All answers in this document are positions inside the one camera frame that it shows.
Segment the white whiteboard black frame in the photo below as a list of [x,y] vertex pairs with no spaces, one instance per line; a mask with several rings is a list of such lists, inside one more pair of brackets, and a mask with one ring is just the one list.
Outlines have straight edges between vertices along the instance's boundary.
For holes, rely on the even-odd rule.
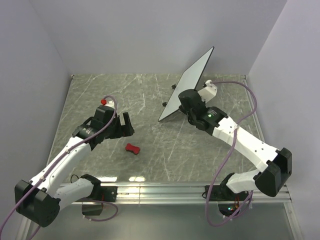
[[163,121],[165,118],[169,117],[179,110],[179,106],[181,105],[181,102],[179,100],[180,93],[185,90],[194,90],[196,88],[214,49],[215,47],[212,46],[183,72],[178,83],[173,89],[173,93],[171,94],[169,100],[166,102],[164,110],[162,111],[158,119],[158,122]]

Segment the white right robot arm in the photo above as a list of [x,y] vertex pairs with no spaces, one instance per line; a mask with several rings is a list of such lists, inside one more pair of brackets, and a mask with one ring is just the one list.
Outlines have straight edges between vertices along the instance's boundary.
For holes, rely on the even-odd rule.
[[217,107],[183,107],[188,122],[197,129],[229,144],[246,157],[255,170],[230,173],[213,186],[223,199],[232,200],[239,193],[259,190],[275,197],[292,174],[292,152],[278,149],[258,139]]

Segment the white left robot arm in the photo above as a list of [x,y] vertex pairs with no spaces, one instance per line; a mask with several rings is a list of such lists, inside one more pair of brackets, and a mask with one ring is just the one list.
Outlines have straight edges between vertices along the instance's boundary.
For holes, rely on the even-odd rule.
[[86,155],[106,139],[132,136],[135,132],[128,112],[124,124],[112,109],[96,112],[72,133],[62,151],[30,181],[20,180],[14,188],[16,211],[38,224],[49,226],[58,213],[80,199],[101,201],[106,194],[101,181],[84,174],[72,184],[62,187],[63,180]]

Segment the red bone-shaped eraser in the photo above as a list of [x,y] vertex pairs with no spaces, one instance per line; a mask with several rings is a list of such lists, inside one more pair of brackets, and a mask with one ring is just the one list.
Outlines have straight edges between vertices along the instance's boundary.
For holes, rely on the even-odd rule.
[[130,143],[128,143],[126,146],[125,146],[125,150],[127,152],[131,152],[135,155],[138,155],[140,153],[140,148],[138,146],[135,146],[135,145],[132,145]]

